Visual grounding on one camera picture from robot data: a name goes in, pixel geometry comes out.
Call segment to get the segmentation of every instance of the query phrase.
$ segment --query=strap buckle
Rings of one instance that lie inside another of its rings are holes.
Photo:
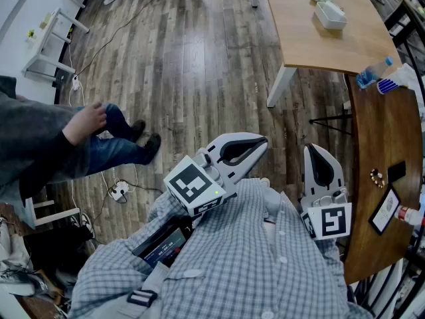
[[[127,302],[149,308],[158,297],[158,293],[152,290],[134,290],[127,297]]]

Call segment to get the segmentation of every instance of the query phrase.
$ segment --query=checkered shirt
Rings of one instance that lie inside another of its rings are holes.
[[[284,193],[276,222],[276,256],[263,226],[259,179],[243,179],[238,197],[205,213],[171,266],[161,289],[166,319],[372,318],[347,302],[343,264],[334,240],[314,242]],[[152,269],[131,252],[174,215],[186,215],[165,193],[148,224],[129,239],[100,246],[78,275],[70,318],[140,288]],[[202,273],[187,276],[187,270]]]

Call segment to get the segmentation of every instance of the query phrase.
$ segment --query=blue bottle cap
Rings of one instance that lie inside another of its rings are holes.
[[[385,62],[386,62],[386,64],[387,64],[388,66],[391,66],[391,65],[394,63],[393,59],[392,59],[390,56],[388,56],[388,57],[385,59]]]

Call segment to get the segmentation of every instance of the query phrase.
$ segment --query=camera screen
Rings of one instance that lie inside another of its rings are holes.
[[[180,228],[177,228],[158,247],[153,249],[146,257],[143,257],[143,260],[152,268],[155,268],[158,261],[170,267],[185,243],[185,236]]]

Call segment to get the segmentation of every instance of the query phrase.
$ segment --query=plastic bottle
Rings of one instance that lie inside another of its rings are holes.
[[[366,88],[370,84],[376,82],[378,79],[382,78],[385,70],[393,64],[393,60],[388,56],[384,61],[379,62],[375,65],[370,65],[366,67],[362,72],[360,72],[356,77],[356,82],[360,88]]]
[[[419,211],[401,205],[398,206],[394,217],[412,226],[425,225],[425,218]]]

